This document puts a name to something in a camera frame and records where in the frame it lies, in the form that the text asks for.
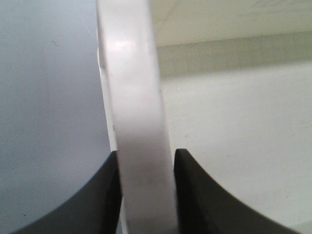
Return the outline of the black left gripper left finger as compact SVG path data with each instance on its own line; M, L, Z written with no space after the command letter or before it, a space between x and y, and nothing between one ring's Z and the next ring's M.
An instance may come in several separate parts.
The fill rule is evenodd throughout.
M116 234L122 201L117 153L59 207L16 231L18 234Z

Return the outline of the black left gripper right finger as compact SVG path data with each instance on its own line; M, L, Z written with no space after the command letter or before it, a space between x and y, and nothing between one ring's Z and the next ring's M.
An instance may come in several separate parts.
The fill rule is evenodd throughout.
M182 234L294 234L221 187L186 149L175 151L179 231Z

